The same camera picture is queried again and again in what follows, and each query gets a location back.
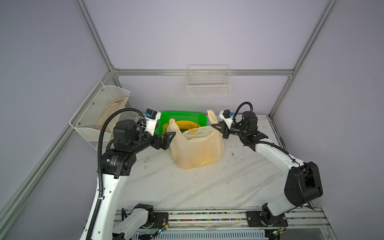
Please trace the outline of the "banana print plastic bag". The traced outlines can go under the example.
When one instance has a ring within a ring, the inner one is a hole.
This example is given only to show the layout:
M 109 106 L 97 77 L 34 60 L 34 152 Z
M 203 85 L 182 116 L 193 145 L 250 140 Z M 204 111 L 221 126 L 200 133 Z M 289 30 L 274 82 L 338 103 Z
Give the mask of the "banana print plastic bag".
M 176 120 L 171 118 L 167 130 L 176 133 L 170 147 L 172 159 L 181 169 L 204 167 L 218 162 L 223 157 L 223 134 L 211 126 L 182 133 Z

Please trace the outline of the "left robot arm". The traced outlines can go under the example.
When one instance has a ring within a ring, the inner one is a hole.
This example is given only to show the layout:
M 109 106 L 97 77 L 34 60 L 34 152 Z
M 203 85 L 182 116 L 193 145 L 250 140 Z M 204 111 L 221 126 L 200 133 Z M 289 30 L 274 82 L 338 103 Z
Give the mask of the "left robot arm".
M 121 120 L 116 123 L 114 139 L 102 148 L 104 134 L 110 121 L 123 112 L 140 115 L 138 121 Z M 133 108 L 124 108 L 111 114 L 102 125 L 97 148 L 97 190 L 92 204 L 82 240 L 129 240 L 140 228 L 154 224 L 154 207 L 137 204 L 132 213 L 114 227 L 117 204 L 123 188 L 129 179 L 137 154 L 152 147 L 167 150 L 175 137 L 175 132 L 155 134 L 161 113 L 147 109 L 145 113 Z

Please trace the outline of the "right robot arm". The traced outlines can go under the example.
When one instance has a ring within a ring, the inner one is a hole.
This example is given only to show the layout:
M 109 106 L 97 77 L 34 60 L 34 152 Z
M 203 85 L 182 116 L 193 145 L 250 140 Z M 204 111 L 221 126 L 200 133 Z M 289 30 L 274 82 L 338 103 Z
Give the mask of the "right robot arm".
M 275 144 L 259 129 L 259 118 L 250 102 L 241 103 L 235 112 L 223 110 L 211 126 L 224 139 L 239 137 L 243 146 L 264 156 L 286 176 L 283 192 L 274 200 L 265 203 L 260 212 L 261 225 L 271 227 L 282 220 L 285 213 L 299 207 L 311 210 L 311 201 L 323 195 L 319 167 L 314 162 L 305 162 Z

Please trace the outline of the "green plastic basket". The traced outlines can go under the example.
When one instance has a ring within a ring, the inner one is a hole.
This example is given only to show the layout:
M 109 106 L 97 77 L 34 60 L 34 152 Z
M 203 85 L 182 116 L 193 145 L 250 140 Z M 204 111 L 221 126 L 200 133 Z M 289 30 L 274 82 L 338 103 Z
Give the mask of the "green plastic basket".
M 158 126 L 155 130 L 155 133 L 158 135 L 163 135 L 163 125 L 168 124 L 170 119 L 174 119 L 175 121 L 195 122 L 201 127 L 205 127 L 208 124 L 206 115 L 201 113 L 166 111 L 161 113 L 161 118 L 157 121 Z

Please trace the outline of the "beige cloth in shelf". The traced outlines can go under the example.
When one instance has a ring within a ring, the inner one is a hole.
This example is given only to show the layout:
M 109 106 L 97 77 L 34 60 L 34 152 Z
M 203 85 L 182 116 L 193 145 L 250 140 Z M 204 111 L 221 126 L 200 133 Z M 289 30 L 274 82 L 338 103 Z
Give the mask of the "beige cloth in shelf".
M 125 108 L 126 103 L 128 101 L 128 97 L 123 97 L 120 99 L 113 99 L 110 101 L 106 107 L 104 108 L 104 111 L 102 115 L 99 117 L 98 121 L 94 125 L 94 129 L 101 131 L 102 126 L 104 125 L 105 121 L 116 111 L 121 110 Z M 118 116 L 115 116 L 108 124 L 105 133 L 111 134 L 113 132 L 113 128 L 116 125 L 116 122 L 118 121 Z

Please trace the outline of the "upper white mesh shelf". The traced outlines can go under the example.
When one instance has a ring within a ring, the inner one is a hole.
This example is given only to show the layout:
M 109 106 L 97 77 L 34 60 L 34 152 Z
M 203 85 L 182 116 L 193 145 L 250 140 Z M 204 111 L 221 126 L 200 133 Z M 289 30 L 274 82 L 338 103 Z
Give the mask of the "upper white mesh shelf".
M 99 139 L 103 125 L 101 117 L 110 103 L 117 103 L 114 111 L 125 108 L 128 103 L 130 91 L 117 86 L 104 85 L 98 82 L 88 95 L 81 107 L 69 121 L 69 125 L 88 142 Z

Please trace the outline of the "white mesh shelf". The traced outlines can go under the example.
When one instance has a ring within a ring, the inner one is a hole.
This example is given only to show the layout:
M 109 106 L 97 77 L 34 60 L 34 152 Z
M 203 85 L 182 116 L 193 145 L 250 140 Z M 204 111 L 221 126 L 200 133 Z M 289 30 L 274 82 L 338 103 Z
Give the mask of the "white mesh shelf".
M 118 121 L 116 122 L 116 124 L 119 121 L 121 121 L 121 120 L 134 120 L 136 122 L 137 119 L 138 119 L 139 114 L 136 113 L 136 112 L 132 112 L 132 111 L 125 111 L 125 112 L 123 112 L 123 113 L 121 113 L 121 114 L 119 114 L 117 116 L 118 116 Z M 91 141 L 91 143 L 92 143 L 93 147 L 95 147 L 95 149 L 97 149 L 97 147 L 98 147 L 99 135 L 100 135 L 100 131 L 98 131 L 98 133 L 96 134 L 96 140 L 95 141 Z M 103 144 L 102 144 L 102 148 L 103 149 L 106 148 L 108 142 L 110 140 L 112 140 L 113 137 L 114 137 L 113 132 L 111 134 L 104 133 Z
M 69 121 L 69 125 L 88 142 L 99 139 L 103 125 L 101 117 L 110 103 L 117 103 L 114 111 L 125 108 L 128 103 L 130 91 L 117 86 L 104 85 L 98 82 L 88 95 L 81 107 Z

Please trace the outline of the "lower white mesh shelf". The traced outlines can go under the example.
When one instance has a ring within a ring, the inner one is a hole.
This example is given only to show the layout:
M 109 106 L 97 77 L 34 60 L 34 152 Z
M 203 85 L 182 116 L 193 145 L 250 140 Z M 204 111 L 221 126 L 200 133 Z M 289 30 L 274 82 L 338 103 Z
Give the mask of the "lower white mesh shelf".
M 137 119 L 138 119 L 139 114 L 136 113 L 136 112 L 132 112 L 132 111 L 125 111 L 125 112 L 123 112 L 123 113 L 121 113 L 121 114 L 119 114 L 117 116 L 118 116 L 118 121 L 116 122 L 116 124 L 119 121 L 121 121 L 121 120 L 134 120 L 136 122 Z M 97 147 L 98 147 L 99 135 L 100 135 L 100 131 L 98 131 L 98 133 L 96 134 L 96 140 L 95 141 L 91 141 L 91 143 L 92 143 L 93 147 L 95 147 L 95 149 L 97 149 Z M 103 144 L 102 144 L 102 148 L 103 149 L 106 148 L 108 142 L 110 140 L 112 140 L 113 137 L 114 137 L 113 132 L 111 134 L 104 133 Z

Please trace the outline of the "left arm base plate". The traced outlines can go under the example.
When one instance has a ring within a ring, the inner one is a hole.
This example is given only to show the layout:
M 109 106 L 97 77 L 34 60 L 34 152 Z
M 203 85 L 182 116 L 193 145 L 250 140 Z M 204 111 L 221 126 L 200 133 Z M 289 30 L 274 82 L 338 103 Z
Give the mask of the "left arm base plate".
M 151 229 L 160 229 L 164 223 L 169 221 L 169 213 L 168 212 L 155 212 L 153 224 L 151 225 Z

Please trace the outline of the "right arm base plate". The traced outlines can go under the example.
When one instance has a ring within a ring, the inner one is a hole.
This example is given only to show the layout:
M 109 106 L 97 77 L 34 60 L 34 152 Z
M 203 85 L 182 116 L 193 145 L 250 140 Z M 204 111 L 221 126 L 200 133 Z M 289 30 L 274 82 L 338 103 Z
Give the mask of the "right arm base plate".
M 247 211 L 246 220 L 249 227 L 287 227 L 284 214 L 273 216 L 266 211 Z

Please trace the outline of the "aluminium mounting rail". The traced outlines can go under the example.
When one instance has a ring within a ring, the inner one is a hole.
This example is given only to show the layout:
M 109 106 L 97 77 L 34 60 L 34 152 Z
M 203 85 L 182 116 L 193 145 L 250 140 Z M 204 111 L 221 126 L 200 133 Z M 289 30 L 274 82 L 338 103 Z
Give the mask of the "aluminium mounting rail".
M 249 227 L 246 220 L 247 211 L 260 210 L 185 210 L 155 211 L 168 212 L 167 222 L 170 230 L 237 230 L 237 229 L 305 229 L 330 228 L 331 225 L 322 209 L 296 208 L 285 213 L 287 227 Z M 156 230 L 141 227 L 140 230 Z

